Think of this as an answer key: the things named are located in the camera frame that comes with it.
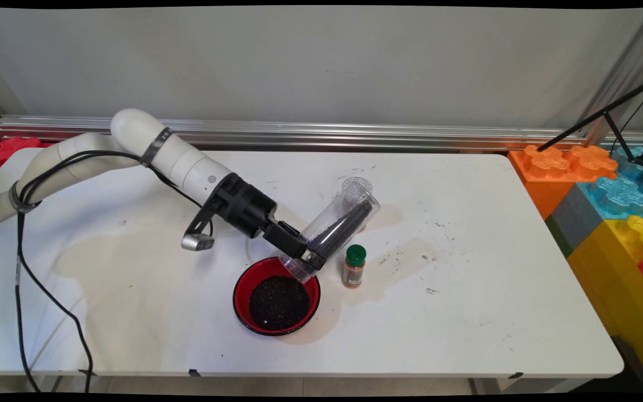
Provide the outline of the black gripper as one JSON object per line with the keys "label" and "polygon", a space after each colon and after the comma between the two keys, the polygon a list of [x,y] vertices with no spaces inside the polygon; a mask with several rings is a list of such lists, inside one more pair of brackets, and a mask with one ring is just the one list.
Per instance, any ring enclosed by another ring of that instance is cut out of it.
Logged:
{"label": "black gripper", "polygon": [[314,270],[321,270],[327,258],[313,250],[301,232],[284,221],[272,221],[277,203],[265,193],[230,173],[216,186],[208,199],[208,210],[242,232],[263,238],[290,258],[302,261]]}

